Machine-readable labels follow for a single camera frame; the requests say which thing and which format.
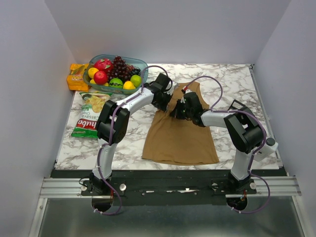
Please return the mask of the brown clothing garment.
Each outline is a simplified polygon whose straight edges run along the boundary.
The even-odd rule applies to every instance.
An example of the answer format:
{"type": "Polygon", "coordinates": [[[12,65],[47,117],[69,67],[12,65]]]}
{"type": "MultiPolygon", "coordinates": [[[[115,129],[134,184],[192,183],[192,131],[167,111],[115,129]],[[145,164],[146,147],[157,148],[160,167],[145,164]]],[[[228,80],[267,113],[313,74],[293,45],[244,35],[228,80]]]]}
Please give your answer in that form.
{"type": "Polygon", "coordinates": [[[203,165],[219,162],[209,127],[170,116],[181,99],[180,83],[168,104],[167,112],[157,110],[149,128],[142,159],[173,165],[203,165]]]}

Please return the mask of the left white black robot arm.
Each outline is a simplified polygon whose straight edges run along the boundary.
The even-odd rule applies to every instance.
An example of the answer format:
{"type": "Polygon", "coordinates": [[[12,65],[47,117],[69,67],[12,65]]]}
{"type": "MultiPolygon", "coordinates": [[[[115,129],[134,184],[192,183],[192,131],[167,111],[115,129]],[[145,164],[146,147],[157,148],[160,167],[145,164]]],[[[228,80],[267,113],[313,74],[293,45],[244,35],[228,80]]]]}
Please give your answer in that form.
{"type": "Polygon", "coordinates": [[[97,194],[104,195],[109,189],[113,190],[107,178],[112,174],[114,153],[126,135],[130,116],[149,104],[165,112],[176,87],[177,83],[172,79],[159,74],[155,81],[141,85],[125,99],[105,103],[96,123],[99,142],[97,161],[89,175],[89,182],[97,194]]]}

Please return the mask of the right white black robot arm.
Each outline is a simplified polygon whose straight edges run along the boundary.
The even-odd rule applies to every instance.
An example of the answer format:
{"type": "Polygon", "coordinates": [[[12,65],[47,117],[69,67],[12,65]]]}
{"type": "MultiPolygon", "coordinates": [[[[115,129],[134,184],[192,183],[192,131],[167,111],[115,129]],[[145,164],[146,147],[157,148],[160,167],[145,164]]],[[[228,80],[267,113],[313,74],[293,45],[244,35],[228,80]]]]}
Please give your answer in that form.
{"type": "Polygon", "coordinates": [[[247,107],[230,111],[204,109],[195,92],[187,88],[181,92],[183,97],[177,100],[175,109],[170,114],[172,117],[192,121],[200,127],[214,126],[227,129],[236,148],[227,188],[234,194],[239,193],[249,183],[254,156],[266,142],[265,129],[247,107]]]}

